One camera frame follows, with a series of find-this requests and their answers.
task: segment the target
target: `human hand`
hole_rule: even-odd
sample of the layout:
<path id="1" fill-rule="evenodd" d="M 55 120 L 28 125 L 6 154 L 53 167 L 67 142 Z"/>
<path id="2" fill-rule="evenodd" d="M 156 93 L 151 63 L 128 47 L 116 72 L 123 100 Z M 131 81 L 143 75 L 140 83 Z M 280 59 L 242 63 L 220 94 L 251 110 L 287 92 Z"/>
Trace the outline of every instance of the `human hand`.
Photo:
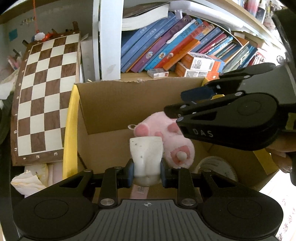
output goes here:
<path id="1" fill-rule="evenodd" d="M 283 133 L 267 148 L 274 163 L 284 173 L 292 171 L 292 160 L 287 155 L 288 152 L 296 151 L 296 133 Z"/>

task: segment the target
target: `blue sticky note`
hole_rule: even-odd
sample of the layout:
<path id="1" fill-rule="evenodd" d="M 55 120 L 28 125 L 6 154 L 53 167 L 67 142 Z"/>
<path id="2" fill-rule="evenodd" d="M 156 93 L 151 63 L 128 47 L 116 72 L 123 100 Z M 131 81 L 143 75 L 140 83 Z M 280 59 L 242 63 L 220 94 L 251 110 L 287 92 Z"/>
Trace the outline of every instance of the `blue sticky note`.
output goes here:
<path id="1" fill-rule="evenodd" d="M 11 42 L 12 40 L 17 38 L 17 29 L 14 29 L 9 32 L 9 41 Z"/>

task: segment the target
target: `stuffed animal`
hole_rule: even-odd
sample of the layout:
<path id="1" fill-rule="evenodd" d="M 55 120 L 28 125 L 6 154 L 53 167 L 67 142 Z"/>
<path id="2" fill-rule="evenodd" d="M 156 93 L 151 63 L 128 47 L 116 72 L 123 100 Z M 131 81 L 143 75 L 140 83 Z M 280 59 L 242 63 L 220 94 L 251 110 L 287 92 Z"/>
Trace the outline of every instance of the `stuffed animal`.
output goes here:
<path id="1" fill-rule="evenodd" d="M 135 137 L 158 136 L 162 138 L 164 158 L 174 168 L 189 168 L 194 159 L 194 146 L 179 129 L 176 119 L 156 112 L 135 126 Z"/>

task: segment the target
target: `purple book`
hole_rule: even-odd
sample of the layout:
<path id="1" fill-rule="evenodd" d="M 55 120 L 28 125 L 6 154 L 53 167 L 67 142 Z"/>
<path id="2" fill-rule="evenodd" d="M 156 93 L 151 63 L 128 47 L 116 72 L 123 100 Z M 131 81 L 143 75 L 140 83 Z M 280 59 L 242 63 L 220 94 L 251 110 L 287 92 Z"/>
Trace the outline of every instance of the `purple book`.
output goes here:
<path id="1" fill-rule="evenodd" d="M 147 62 L 148 60 L 157 53 L 158 50 L 162 48 L 165 43 L 171 39 L 174 34 L 179 32 L 182 28 L 184 28 L 188 23 L 190 23 L 192 18 L 189 15 L 185 15 L 180 21 L 178 21 L 169 31 L 167 31 L 157 42 L 153 45 L 142 58 L 133 66 L 132 71 L 138 72 Z"/>

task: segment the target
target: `crosshair symbol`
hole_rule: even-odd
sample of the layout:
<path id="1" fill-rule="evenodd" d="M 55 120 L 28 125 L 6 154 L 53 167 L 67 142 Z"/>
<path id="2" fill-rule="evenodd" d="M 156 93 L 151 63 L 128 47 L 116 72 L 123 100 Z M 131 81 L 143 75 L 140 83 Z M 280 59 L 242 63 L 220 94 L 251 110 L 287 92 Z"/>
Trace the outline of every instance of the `crosshair symbol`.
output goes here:
<path id="1" fill-rule="evenodd" d="M 143 205 L 145 205 L 146 207 L 150 207 L 150 206 L 153 205 L 153 204 L 150 203 L 150 202 L 146 202 L 146 203 L 144 203 Z"/>

